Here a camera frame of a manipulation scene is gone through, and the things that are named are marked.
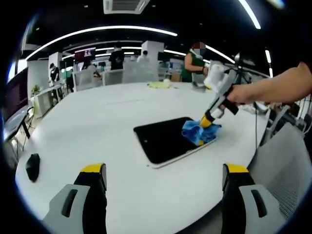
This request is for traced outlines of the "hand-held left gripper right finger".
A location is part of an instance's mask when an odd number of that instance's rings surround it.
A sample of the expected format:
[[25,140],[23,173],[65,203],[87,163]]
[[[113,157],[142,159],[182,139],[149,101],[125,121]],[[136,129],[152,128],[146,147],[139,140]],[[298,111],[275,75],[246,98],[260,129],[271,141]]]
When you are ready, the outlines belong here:
[[278,200],[241,165],[223,164],[223,234],[275,234],[286,220]]

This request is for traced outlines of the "person's right hand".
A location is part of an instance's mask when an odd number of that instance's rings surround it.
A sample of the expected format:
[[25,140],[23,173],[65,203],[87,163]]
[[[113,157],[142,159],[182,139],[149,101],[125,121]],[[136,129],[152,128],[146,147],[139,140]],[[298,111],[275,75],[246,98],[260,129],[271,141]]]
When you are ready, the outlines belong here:
[[231,91],[227,95],[227,99],[234,105],[245,105],[247,101],[245,100],[245,84],[234,85],[232,86]]

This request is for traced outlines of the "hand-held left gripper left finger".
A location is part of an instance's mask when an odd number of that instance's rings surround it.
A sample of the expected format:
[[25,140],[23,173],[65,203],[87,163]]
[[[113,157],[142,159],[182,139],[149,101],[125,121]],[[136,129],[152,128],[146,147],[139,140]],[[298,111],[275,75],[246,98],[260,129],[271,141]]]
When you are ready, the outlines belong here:
[[49,202],[43,224],[52,234],[105,234],[106,164],[85,166]]

